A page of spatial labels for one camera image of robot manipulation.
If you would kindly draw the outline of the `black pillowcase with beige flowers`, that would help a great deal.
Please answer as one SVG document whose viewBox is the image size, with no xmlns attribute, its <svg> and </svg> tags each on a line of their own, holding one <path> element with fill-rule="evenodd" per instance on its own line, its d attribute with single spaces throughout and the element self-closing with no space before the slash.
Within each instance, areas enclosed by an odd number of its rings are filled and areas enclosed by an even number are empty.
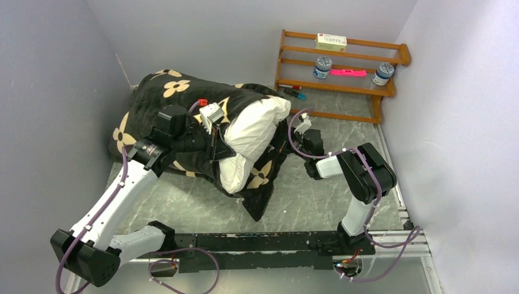
<svg viewBox="0 0 519 294">
<path fill-rule="evenodd" d="M 142 79 L 130 96 L 129 108 L 113 131 L 108 152 L 114 161 L 121 161 L 122 147 L 149 135 L 157 114 L 167 105 L 180 105 L 190 110 L 191 116 L 203 128 L 199 117 L 198 101 L 205 99 L 209 104 L 219 104 L 224 111 L 224 119 L 219 123 L 224 137 L 227 127 L 245 107 L 269 96 L 284 98 L 274 90 L 254 83 L 228 85 L 203 80 L 172 69 L 151 73 Z M 259 221 L 271 199 L 274 180 L 281 164 L 289 153 L 287 132 L 286 117 L 277 125 L 273 139 L 254 164 L 255 168 L 259 168 L 268 160 L 272 161 L 272 168 L 267 176 L 269 182 L 256 189 L 242 189 L 234 194 L 227 193 L 220 183 L 219 161 L 209 162 L 202 151 L 177 154 L 168 171 L 186 177 L 202 178 L 213 184 L 224 195 L 241 199 L 251 218 Z"/>
</svg>

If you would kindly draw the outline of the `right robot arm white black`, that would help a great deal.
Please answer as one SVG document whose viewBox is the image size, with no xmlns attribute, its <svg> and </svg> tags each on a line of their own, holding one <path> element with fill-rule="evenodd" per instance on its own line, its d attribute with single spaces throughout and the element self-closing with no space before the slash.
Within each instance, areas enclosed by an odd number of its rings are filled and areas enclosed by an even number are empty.
<svg viewBox="0 0 519 294">
<path fill-rule="evenodd" d="M 352 254 L 365 237 L 375 208 L 396 186 L 394 171 L 371 143 L 326 155 L 318 130 L 309 129 L 301 135 L 292 127 L 288 138 L 293 152 L 305 160 L 309 177 L 320 180 L 343 176 L 346 180 L 353 197 L 338 224 L 336 244 L 340 252 Z"/>
</svg>

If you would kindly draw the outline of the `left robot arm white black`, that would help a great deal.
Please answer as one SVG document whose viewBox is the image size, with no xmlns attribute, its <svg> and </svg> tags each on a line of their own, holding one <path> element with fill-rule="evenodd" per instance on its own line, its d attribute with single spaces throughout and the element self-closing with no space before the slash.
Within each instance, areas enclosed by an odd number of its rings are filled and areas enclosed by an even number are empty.
<svg viewBox="0 0 519 294">
<path fill-rule="evenodd" d="M 157 254 L 163 263 L 171 263 L 171 254 L 197 251 L 158 221 L 128 235 L 116 234 L 142 191 L 158 180 L 177 154 L 202 151 L 209 162 L 234 155 L 220 135 L 221 106 L 213 103 L 200 109 L 203 128 L 197 132 L 188 129 L 190 117 L 190 110 L 180 105 L 165 106 L 149 135 L 122 147 L 123 166 L 109 189 L 70 230 L 59 229 L 50 239 L 59 260 L 57 284 L 62 270 L 69 270 L 87 284 L 101 287 L 134 258 Z"/>
</svg>

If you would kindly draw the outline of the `white pillow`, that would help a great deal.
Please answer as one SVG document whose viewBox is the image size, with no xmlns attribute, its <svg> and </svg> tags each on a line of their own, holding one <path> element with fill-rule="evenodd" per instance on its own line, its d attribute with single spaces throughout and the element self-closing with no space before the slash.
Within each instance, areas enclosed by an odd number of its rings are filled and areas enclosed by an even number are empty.
<svg viewBox="0 0 519 294">
<path fill-rule="evenodd" d="M 245 107 L 232 120 L 225 131 L 224 141 L 236 155 L 219 161 L 220 183 L 227 193 L 256 189 L 269 182 L 267 176 L 272 161 L 268 160 L 259 168 L 254 164 L 267 149 L 277 125 L 286 119 L 290 109 L 290 101 L 269 96 Z"/>
</svg>

